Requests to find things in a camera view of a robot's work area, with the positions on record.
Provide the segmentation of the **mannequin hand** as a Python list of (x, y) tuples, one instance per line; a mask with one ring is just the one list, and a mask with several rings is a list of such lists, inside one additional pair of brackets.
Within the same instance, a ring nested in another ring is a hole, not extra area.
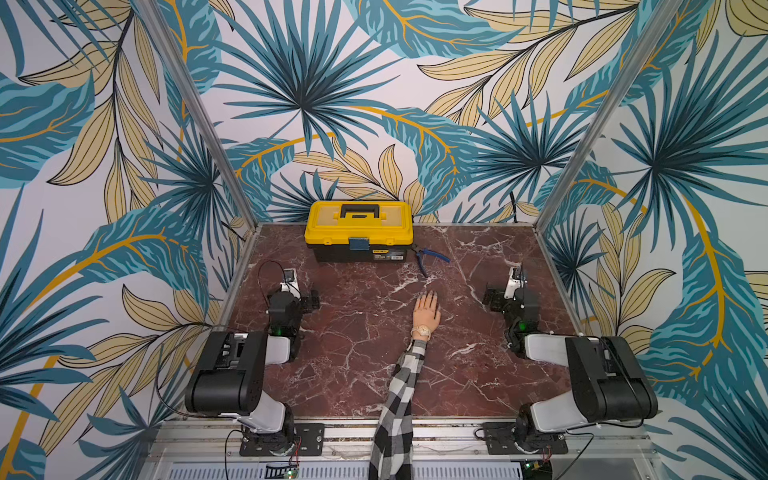
[(412, 316), (412, 328), (419, 325), (426, 325), (432, 330), (432, 334), (440, 325), (441, 312), (438, 305), (438, 295), (435, 291), (429, 291), (420, 295), (416, 303)]

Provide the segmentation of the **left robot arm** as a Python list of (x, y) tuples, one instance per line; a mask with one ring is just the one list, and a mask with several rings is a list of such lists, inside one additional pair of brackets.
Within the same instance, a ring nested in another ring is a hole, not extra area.
[(264, 376), (267, 367), (296, 360), (303, 316), (319, 308), (316, 290), (303, 294), (283, 282), (267, 296), (265, 329), (210, 334), (186, 387), (189, 415), (234, 420), (243, 456), (293, 452), (300, 440), (293, 413), (264, 390)]

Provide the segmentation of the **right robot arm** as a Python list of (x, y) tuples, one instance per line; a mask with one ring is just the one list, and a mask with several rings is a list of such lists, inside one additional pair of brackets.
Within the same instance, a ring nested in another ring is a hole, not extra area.
[(565, 454), (564, 435), (599, 424), (639, 428), (658, 413), (658, 400), (627, 340), (539, 329), (538, 294), (488, 288), (483, 304), (505, 321), (507, 347), (517, 357), (568, 370), (570, 389), (524, 404), (513, 423), (482, 425), (490, 454)]

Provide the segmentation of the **black white plaid sleeve arm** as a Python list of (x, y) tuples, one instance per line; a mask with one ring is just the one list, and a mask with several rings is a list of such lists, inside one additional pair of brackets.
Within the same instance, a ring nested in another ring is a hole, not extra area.
[(427, 342), (412, 340), (400, 356), (373, 435), (369, 479), (413, 478), (412, 400)]

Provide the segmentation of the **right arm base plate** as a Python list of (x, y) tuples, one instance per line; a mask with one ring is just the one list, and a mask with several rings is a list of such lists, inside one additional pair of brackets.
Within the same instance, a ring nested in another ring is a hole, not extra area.
[(518, 428), (515, 422), (486, 422), (475, 431), (489, 455), (563, 455), (568, 446), (563, 434), (528, 432)]

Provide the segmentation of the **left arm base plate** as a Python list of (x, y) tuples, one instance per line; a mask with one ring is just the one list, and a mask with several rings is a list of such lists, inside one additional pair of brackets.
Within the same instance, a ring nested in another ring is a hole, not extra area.
[(239, 455), (242, 457), (318, 457), (322, 454), (325, 436), (323, 423), (286, 425), (277, 433), (244, 431)]

